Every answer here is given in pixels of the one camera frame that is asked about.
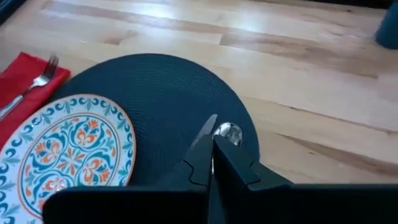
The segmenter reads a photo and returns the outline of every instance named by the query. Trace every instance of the woven placemat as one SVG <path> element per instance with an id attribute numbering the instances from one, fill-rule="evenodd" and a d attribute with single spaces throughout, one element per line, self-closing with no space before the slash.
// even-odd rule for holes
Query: woven placemat
<path id="1" fill-rule="evenodd" d="M 26 0 L 0 0 L 0 25 L 3 24 Z"/>
<path id="2" fill-rule="evenodd" d="M 72 78 L 51 100 L 77 93 L 105 96 L 132 121 L 137 155 L 130 184 L 150 184 L 185 155 L 210 115 L 243 130 L 243 148 L 259 158 L 256 130 L 235 92 L 191 61 L 160 54 L 115 58 Z"/>

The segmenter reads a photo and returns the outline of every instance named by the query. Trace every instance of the patterned plate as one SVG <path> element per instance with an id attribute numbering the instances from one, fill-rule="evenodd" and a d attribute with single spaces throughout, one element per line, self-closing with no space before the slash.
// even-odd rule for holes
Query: patterned plate
<path id="1" fill-rule="evenodd" d="M 73 95 L 38 110 L 0 152 L 0 223 L 41 223 L 55 192 L 126 185 L 136 156 L 132 124 L 113 101 Z"/>

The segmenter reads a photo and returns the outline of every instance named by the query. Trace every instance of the wood grain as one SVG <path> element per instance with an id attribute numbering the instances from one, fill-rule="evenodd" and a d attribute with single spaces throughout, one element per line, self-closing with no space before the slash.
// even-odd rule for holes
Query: wood grain
<path id="1" fill-rule="evenodd" d="M 187 58 L 242 99 L 261 162 L 294 182 L 398 182 L 398 53 L 380 9 L 296 0 L 36 0 L 0 27 L 0 70 L 25 51 L 78 75 L 138 53 Z"/>

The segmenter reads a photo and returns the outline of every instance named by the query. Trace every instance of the fork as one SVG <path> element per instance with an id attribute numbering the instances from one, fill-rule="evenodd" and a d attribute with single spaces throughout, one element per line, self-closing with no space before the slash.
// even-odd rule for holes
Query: fork
<path id="1" fill-rule="evenodd" d="M 24 96 L 26 96 L 26 94 L 30 92 L 33 88 L 38 86 L 45 86 L 53 78 L 57 69 L 57 65 L 58 57 L 55 55 L 51 55 L 43 73 L 33 80 L 31 86 L 25 92 L 23 92 L 23 94 L 15 97 L 14 100 L 10 102 L 6 107 L 0 109 L 0 121 L 5 118 L 7 114 L 12 111 L 24 99 Z"/>

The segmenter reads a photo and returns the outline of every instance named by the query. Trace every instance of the red napkin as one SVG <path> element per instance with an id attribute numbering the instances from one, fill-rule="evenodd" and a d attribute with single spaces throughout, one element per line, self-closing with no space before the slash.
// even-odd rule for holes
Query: red napkin
<path id="1" fill-rule="evenodd" d="M 0 108 L 22 94 L 39 76 L 48 61 L 21 52 L 0 74 Z M 0 121 L 0 150 L 13 132 L 35 113 L 51 94 L 70 76 L 70 71 L 57 68 L 53 79 L 43 87 L 33 88 L 7 116 Z"/>

